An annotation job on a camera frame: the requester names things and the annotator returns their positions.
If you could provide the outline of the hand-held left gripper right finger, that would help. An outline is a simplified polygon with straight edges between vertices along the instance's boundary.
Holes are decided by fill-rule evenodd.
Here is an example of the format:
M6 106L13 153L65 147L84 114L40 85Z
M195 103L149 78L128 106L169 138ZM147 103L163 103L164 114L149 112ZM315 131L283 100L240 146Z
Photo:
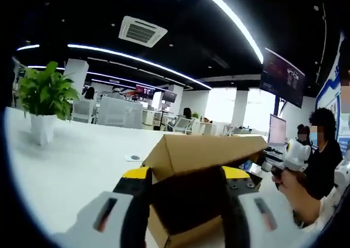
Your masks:
M222 166L224 199L221 218L225 247L300 247L306 233L280 199L254 189L243 170Z

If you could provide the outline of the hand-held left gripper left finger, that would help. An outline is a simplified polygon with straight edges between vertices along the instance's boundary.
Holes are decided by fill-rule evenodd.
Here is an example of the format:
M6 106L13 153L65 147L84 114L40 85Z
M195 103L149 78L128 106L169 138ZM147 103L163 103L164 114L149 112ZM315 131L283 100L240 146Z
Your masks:
M84 206L54 242L58 247L146 247L152 176L148 166L124 173L113 191Z

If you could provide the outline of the person's right hand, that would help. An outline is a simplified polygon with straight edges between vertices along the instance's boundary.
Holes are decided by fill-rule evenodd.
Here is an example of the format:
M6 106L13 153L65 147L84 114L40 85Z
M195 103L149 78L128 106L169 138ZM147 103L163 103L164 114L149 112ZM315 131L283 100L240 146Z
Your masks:
M272 180L277 184L278 190L287 198L298 198L305 193L305 189L298 181L295 172L283 170L279 176L273 175Z

